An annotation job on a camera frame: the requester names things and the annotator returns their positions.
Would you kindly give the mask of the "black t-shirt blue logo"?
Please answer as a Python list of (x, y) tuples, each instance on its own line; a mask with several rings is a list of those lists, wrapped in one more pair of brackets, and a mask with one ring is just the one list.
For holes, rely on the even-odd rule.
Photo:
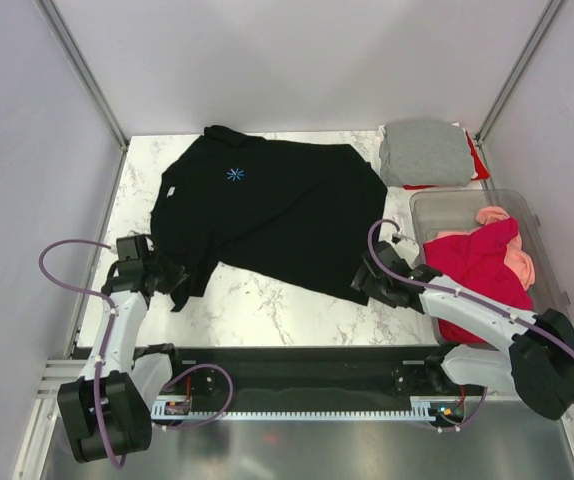
[(387, 189), (348, 144), (309, 144), (211, 126), (162, 174), (150, 215), (156, 260), (191, 273), (201, 297), (219, 264), (359, 305), (351, 288)]

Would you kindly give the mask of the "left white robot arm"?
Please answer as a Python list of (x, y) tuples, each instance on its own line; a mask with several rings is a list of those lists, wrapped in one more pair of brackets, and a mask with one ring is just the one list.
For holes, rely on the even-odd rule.
[(149, 448), (151, 409), (161, 391), (175, 393), (186, 369), (173, 359), (175, 347), (136, 348), (160, 272), (149, 260), (129, 254), (115, 262), (101, 293), (109, 302), (89, 358), (78, 378), (60, 386), (57, 403), (74, 459), (109, 459)]

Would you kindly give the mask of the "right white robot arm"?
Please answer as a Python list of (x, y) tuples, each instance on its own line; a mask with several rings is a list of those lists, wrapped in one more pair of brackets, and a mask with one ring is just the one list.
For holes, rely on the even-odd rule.
[(476, 293), (425, 264), (411, 266), (388, 242), (369, 241), (354, 289), (391, 308), (446, 320), (483, 340), (450, 347), (425, 368), (444, 394), (475, 385), (515, 394), (538, 415), (558, 420), (574, 405), (574, 327), (565, 314), (538, 314)]

